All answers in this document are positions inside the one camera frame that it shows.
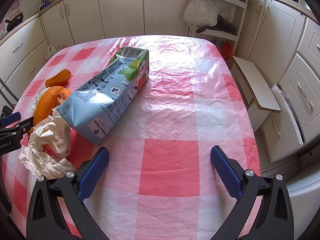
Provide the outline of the red white snack wrapper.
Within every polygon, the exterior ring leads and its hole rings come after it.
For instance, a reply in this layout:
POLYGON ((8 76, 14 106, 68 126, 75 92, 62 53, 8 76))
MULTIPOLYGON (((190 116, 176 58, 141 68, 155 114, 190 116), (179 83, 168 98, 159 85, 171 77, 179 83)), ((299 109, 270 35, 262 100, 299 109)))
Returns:
POLYGON ((19 161, 35 177, 62 178, 68 171, 75 171, 67 160, 71 154, 70 127, 56 109, 37 124, 27 146, 22 146, 19 161))

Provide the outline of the large orange peel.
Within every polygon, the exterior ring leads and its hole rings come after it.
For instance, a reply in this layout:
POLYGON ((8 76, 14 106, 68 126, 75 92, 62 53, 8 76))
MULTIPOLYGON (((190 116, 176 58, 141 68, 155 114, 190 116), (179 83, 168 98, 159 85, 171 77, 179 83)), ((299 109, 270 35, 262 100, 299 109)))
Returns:
POLYGON ((62 86, 49 87, 38 101, 34 112, 33 127, 28 135, 31 135, 34 127, 51 115, 53 108, 61 105, 69 95, 71 95, 71 91, 68 88, 62 86))

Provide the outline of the small orange peel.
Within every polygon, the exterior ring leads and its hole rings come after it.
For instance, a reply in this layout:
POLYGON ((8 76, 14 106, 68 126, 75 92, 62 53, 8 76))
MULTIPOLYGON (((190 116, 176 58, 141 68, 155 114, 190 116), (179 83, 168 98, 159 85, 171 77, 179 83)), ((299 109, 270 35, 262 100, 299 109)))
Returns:
POLYGON ((45 81, 45 87, 64 86, 71 78, 72 74, 69 70, 63 69, 56 75, 45 81))

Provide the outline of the blue milk carton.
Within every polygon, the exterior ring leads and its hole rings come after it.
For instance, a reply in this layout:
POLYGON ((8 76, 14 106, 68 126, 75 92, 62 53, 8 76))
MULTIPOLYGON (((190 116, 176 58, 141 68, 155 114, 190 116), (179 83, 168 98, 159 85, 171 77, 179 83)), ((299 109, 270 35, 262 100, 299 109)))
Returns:
POLYGON ((149 76, 149 51, 124 46, 107 66, 61 103, 57 111, 77 133, 99 145, 149 76))

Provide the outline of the pink checkered tablecloth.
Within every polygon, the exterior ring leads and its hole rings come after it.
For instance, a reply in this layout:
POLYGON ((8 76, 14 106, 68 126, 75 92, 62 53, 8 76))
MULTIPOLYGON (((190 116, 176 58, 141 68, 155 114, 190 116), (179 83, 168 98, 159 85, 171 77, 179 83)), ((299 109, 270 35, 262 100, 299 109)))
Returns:
POLYGON ((210 239, 235 204, 210 163, 219 145, 260 173, 242 97, 216 46, 182 36, 119 37, 68 47, 23 92, 23 119, 62 69, 76 90, 123 46, 149 51, 150 73, 102 145, 110 161, 85 205, 110 239, 210 239))

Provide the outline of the floral waste basket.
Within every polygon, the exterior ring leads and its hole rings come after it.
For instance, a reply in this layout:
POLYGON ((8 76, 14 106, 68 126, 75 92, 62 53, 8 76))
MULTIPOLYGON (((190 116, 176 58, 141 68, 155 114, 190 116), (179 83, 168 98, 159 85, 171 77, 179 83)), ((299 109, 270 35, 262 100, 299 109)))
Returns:
POLYGON ((61 49, 62 49, 62 46, 54 47, 52 45, 49 45, 47 49, 47 54, 45 56, 46 61, 49 61, 61 49))

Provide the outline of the white wooden stool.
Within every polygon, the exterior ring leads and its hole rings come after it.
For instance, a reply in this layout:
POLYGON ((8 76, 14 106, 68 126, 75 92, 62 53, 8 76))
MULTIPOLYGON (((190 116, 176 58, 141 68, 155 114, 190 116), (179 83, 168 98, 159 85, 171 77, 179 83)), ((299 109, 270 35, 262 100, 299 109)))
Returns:
POLYGON ((256 132, 270 113, 280 112, 280 106, 257 67, 250 61, 233 57, 236 69, 231 69, 242 91, 253 132, 256 132))

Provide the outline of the black wok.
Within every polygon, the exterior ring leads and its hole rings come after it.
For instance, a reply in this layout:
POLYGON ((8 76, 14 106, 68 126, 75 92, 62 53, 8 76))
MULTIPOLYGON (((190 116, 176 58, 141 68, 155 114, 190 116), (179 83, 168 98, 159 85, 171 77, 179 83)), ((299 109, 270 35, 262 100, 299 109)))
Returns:
POLYGON ((23 22, 23 12, 17 14, 12 20, 6 19, 4 22, 8 24, 7 32, 12 31, 14 28, 16 28, 19 24, 23 22))

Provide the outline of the black pan on trolley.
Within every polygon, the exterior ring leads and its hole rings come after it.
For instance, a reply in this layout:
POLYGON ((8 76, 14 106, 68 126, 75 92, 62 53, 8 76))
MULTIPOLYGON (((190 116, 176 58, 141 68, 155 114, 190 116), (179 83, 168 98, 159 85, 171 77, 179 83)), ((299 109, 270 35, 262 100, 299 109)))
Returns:
POLYGON ((217 24, 215 26, 203 26, 195 30, 195 33, 199 34, 204 32, 205 30, 215 30, 215 31, 221 31, 223 33, 228 34, 235 34, 236 33, 236 27, 229 22, 228 20, 225 20, 221 15, 218 15, 217 17, 217 24))

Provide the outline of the white storage trolley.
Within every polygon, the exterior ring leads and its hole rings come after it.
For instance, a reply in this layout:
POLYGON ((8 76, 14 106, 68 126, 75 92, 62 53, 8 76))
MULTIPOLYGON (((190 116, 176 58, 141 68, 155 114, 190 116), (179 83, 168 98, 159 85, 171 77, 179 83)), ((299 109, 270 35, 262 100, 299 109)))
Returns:
POLYGON ((247 6, 248 0, 190 0, 183 14, 187 35, 223 38, 234 42, 235 50, 247 6))

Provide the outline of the white plastic bag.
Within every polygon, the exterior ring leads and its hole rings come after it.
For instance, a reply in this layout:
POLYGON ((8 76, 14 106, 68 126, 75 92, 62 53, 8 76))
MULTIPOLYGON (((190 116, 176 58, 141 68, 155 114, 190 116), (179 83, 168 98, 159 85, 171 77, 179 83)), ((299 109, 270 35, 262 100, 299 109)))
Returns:
MULTIPOLYGON (((196 0, 190 0, 187 5, 183 19, 189 24, 194 24, 195 21, 196 0)), ((219 15, 219 8, 213 0, 199 0, 197 27, 215 26, 219 15)))

